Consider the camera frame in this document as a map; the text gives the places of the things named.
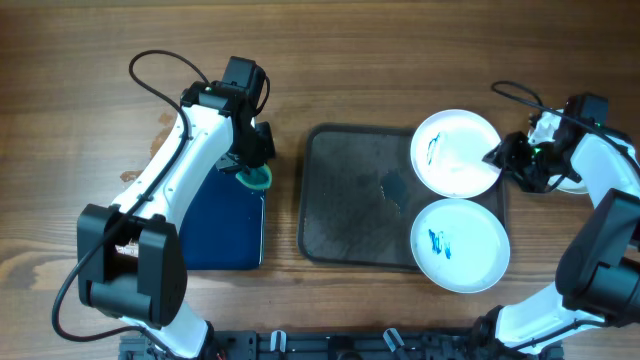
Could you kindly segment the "green sponge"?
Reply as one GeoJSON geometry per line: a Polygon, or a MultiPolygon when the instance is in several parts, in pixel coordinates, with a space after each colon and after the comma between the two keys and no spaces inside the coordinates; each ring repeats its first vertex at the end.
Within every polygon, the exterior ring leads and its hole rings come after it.
{"type": "Polygon", "coordinates": [[[273,175],[271,168],[265,164],[259,168],[246,168],[238,172],[236,179],[251,190],[264,191],[271,187],[273,175]]]}

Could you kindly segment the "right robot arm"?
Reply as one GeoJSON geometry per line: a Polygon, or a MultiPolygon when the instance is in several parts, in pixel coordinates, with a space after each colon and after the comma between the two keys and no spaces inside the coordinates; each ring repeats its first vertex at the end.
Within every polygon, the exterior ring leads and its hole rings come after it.
{"type": "Polygon", "coordinates": [[[525,192],[548,192],[565,179],[581,183],[594,212],[561,257],[552,284],[476,320],[466,344],[470,358],[549,356],[569,336],[639,320],[639,264],[625,256],[639,245],[639,163],[630,138],[605,126],[603,97],[572,96],[562,111],[537,94],[525,103],[538,111],[530,133],[509,134],[484,162],[525,192]]]}

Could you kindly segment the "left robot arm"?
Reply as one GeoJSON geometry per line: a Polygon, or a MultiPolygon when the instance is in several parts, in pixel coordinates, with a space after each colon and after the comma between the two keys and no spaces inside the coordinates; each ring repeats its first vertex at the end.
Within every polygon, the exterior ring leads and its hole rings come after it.
{"type": "Polygon", "coordinates": [[[125,359],[221,359],[212,324],[186,302],[190,270],[253,269],[263,258],[265,193],[275,145],[259,120],[266,72],[231,57],[223,77],[200,77],[173,102],[176,122],[136,182],[77,221],[80,302],[138,338],[125,359]]]}

